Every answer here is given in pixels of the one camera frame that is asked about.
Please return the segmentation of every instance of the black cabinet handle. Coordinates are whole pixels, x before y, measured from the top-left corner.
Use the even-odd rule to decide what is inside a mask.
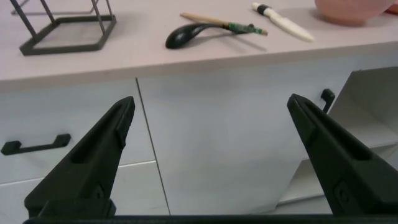
[[[5,156],[9,155],[14,155],[14,154],[20,154],[20,153],[25,153],[25,152],[34,152],[34,151],[40,151],[40,150],[46,150],[46,149],[56,149],[60,147],[65,147],[69,144],[70,141],[70,134],[59,134],[55,138],[54,142],[52,144],[46,144],[46,145],[41,145],[41,146],[31,146],[31,147],[25,147],[21,148],[21,142],[20,141],[11,141],[11,142],[6,142],[2,149],[1,153]]]
[[[323,112],[327,113],[331,107],[331,104],[335,100],[336,96],[330,89],[324,89],[321,98],[326,102],[326,105],[323,108]]]

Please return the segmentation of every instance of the white countertop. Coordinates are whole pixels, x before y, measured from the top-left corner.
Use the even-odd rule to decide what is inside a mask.
[[[102,82],[146,75],[202,72],[231,66],[267,65],[398,49],[398,16],[383,14],[362,27],[343,27],[323,21],[313,0],[262,1],[306,28],[317,39],[314,43],[307,43],[288,35],[267,18],[252,11],[252,1],[111,1],[118,23],[102,50],[28,57],[20,53],[19,46],[27,41],[30,35],[21,19],[10,14],[13,9],[11,3],[2,1],[0,91]],[[80,2],[83,1],[57,2],[82,4]],[[82,11],[82,7],[76,5],[79,11]],[[107,11],[104,0],[99,0],[99,7],[101,12]],[[177,27],[190,23],[179,16],[181,12],[217,17],[242,24],[253,23],[267,29],[269,35],[232,36],[225,30],[210,29],[200,34],[184,49],[166,49],[167,36]],[[37,30],[49,24],[46,16],[30,16],[29,20]],[[99,34],[100,27],[96,25],[94,29]]]

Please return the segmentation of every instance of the spoon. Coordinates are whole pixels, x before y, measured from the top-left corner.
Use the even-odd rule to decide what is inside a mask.
[[[200,32],[207,28],[221,28],[227,29],[228,27],[219,25],[219,24],[210,24],[210,23],[194,23],[188,24],[185,26],[181,26],[175,29],[166,40],[166,47],[168,49],[177,49],[184,46],[194,37],[196,37]],[[236,34],[245,34],[246,32],[234,32]]]

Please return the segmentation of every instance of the white brush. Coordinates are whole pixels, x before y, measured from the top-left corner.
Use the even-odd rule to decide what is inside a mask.
[[[259,4],[256,2],[252,3],[251,6],[254,11],[258,12],[263,16],[268,17],[273,24],[275,24],[282,30],[304,41],[307,42],[315,41],[315,38],[308,31],[306,31],[304,28],[300,27],[299,25],[295,24],[290,19],[282,17],[273,9],[271,9],[269,6],[266,6],[265,4]]]

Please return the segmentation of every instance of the pink bowl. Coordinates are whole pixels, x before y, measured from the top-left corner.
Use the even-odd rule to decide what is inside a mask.
[[[331,22],[356,25],[382,14],[396,0],[315,0],[318,10]]]

